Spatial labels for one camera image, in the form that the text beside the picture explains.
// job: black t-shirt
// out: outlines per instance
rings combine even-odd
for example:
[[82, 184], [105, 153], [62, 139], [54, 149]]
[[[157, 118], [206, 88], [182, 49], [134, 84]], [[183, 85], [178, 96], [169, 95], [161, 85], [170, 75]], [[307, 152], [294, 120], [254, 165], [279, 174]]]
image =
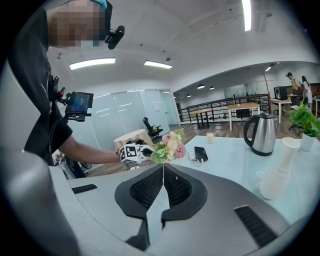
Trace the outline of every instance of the black t-shirt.
[[[48, 78], [51, 73], [47, 57], [48, 34], [47, 13], [40, 9], [17, 36], [9, 52], [8, 61], [22, 89], [40, 111], [40, 117], [24, 149], [40, 156], [50, 165], [49, 132], [62, 116], [56, 104], [51, 107], [48, 97]], [[71, 128], [63, 120], [59, 121], [52, 138], [52, 152], [55, 152], [71, 134]]]

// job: woman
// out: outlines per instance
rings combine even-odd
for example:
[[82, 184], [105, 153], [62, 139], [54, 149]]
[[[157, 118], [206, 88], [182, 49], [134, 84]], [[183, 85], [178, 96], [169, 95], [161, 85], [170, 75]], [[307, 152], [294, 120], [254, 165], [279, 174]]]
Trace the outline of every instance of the woman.
[[302, 76], [302, 83], [303, 83], [303, 86], [304, 86], [303, 95], [308, 98], [308, 108], [310, 110], [312, 110], [312, 108], [311, 108], [311, 105], [312, 105], [311, 87], [310, 87], [310, 84], [309, 84], [309, 82], [307, 81], [307, 79], [306, 79], [306, 77], [304, 75]]

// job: railing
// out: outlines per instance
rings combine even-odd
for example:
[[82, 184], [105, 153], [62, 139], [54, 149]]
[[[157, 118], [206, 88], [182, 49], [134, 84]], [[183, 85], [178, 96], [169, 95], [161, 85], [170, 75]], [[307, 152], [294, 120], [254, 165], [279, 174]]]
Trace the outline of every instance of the railing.
[[[197, 121], [197, 117], [195, 114], [190, 114], [192, 111], [203, 110], [203, 109], [212, 109], [212, 111], [207, 113], [209, 122], [226, 122], [229, 121], [229, 112], [228, 106], [238, 103], [249, 103], [254, 102], [260, 104], [260, 110], [271, 113], [271, 103], [270, 103], [270, 95], [269, 94], [252, 94], [246, 95], [245, 97], [235, 97], [233, 98], [224, 98], [215, 101], [210, 101], [198, 105], [188, 106], [186, 108], [178, 110], [180, 121], [183, 124], [190, 124], [193, 121]], [[241, 121], [243, 118], [239, 117], [239, 113], [232, 112], [232, 118], [239, 118], [238, 121]]]

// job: electric kettle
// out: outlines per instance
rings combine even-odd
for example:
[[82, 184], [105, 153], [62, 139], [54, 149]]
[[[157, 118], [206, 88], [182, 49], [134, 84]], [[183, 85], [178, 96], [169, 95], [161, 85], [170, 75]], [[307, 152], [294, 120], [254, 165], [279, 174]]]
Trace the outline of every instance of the electric kettle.
[[[249, 125], [254, 123], [252, 139], [249, 140], [247, 133]], [[243, 128], [243, 138], [245, 143], [251, 147], [251, 150], [259, 156], [270, 156], [276, 143], [276, 124], [274, 116], [262, 112], [250, 117]]]

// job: candle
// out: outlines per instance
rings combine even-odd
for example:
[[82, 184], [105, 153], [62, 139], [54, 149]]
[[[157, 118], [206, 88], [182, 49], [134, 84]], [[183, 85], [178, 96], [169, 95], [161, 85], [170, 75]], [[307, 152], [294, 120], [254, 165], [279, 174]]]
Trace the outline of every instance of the candle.
[[214, 143], [214, 133], [213, 132], [208, 132], [206, 134], [206, 141], [208, 142], [208, 144]]

